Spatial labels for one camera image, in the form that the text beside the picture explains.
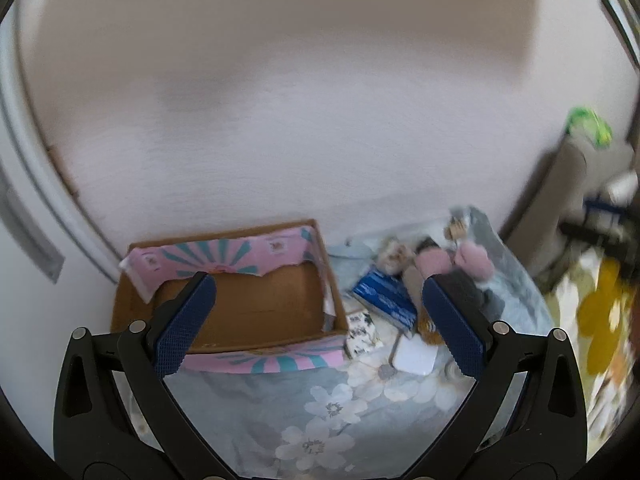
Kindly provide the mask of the beige cream jar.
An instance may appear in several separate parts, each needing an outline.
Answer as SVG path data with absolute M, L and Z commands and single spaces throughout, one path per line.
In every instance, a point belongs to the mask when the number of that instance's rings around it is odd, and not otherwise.
M 469 228 L 465 220 L 460 217 L 452 217 L 444 229 L 446 240 L 458 244 L 468 237 Z

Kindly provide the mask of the white patterned sock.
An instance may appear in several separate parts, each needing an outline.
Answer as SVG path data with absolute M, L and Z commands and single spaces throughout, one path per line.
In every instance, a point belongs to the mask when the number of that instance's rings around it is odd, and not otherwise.
M 375 266 L 386 275 L 396 276 L 410 266 L 415 255 L 407 244 L 401 243 L 397 238 L 390 238 L 378 252 Z

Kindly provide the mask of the dark grey fluffy cloth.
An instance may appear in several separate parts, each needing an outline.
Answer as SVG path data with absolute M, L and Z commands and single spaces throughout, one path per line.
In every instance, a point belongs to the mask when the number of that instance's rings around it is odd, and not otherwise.
M 490 289 L 480 289 L 463 270 L 439 275 L 436 282 L 457 307 L 474 307 L 488 322 L 502 319 L 503 300 Z

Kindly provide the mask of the blue wet wipes pack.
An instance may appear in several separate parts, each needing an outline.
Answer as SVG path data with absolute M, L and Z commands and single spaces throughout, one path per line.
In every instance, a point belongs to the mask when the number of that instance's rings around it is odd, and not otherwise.
M 350 292 L 366 307 L 398 328 L 401 333 L 413 334 L 416 331 L 418 312 L 405 285 L 397 278 L 372 266 L 356 281 Z

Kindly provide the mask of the green plastic bag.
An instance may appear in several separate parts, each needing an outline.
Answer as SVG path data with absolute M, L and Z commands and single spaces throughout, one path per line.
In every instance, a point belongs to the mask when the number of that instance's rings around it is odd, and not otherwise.
M 595 148 L 608 148 L 613 141 L 611 126 L 589 107 L 572 108 L 567 115 L 565 131 L 569 136 L 589 140 Z

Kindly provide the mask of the light blue towel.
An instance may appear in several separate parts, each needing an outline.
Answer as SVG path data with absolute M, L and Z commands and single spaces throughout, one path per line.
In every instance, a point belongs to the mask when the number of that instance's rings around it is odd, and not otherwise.
M 381 242 L 351 237 L 326 248 L 330 266 L 340 292 L 349 292 L 373 266 Z

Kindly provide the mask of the framed wall picture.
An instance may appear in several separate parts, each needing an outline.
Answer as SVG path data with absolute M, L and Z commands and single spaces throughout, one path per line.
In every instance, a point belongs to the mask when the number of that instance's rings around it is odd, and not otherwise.
M 601 0 L 628 58 L 639 69 L 639 14 L 630 0 Z

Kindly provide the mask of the yellow floral bedsheet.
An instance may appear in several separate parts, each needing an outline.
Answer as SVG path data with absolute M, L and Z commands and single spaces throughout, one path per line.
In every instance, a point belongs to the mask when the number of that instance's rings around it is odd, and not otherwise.
M 587 456 L 611 439 L 627 405 L 634 366 L 630 342 L 636 290 L 620 263 L 591 248 L 544 295 L 555 324 L 570 336 L 584 390 Z

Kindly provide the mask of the cardboard box with pink flaps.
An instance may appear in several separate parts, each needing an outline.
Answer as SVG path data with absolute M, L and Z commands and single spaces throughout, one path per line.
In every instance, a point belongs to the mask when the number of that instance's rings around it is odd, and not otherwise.
M 119 263 L 112 329 L 147 321 L 198 272 L 213 309 L 183 365 L 224 374 L 339 367 L 346 314 L 314 220 L 133 244 Z

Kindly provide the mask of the floral grey blue cloth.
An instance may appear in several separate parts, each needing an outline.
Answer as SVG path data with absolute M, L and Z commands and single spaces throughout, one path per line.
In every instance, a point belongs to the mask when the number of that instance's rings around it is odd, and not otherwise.
M 471 206 L 454 214 L 468 222 L 469 238 L 487 249 L 496 266 L 495 276 L 480 289 L 503 300 L 502 318 L 520 333 L 547 335 L 553 323 L 541 293 L 486 214 Z M 475 380 L 461 374 L 443 346 L 431 374 L 395 370 L 390 355 L 400 333 L 370 315 L 382 347 L 356 359 L 346 356 L 339 367 L 242 375 L 183 365 L 164 382 L 239 476 L 398 477 L 444 430 Z

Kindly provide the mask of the pink fluffy sock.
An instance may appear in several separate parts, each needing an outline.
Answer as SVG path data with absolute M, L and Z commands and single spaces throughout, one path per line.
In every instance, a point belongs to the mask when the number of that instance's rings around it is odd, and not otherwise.
M 452 261 L 449 252 L 433 246 L 421 250 L 416 255 L 416 267 L 424 280 L 427 280 L 433 275 L 449 273 L 452 270 Z
M 495 274 L 495 266 L 483 246 L 464 240 L 454 254 L 454 264 L 475 281 L 489 281 Z

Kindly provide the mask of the floral tissue packet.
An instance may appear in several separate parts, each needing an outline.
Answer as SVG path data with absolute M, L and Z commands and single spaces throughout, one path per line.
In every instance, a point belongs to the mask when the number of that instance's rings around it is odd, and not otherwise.
M 382 347 L 375 322 L 366 310 L 349 313 L 346 350 L 352 359 Z

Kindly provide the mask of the white rounded plastic case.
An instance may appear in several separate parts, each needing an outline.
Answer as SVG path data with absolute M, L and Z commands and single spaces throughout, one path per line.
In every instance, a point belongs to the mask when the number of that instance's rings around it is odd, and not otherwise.
M 427 376 L 434 370 L 438 347 L 419 334 L 399 335 L 390 355 L 390 365 L 403 373 Z

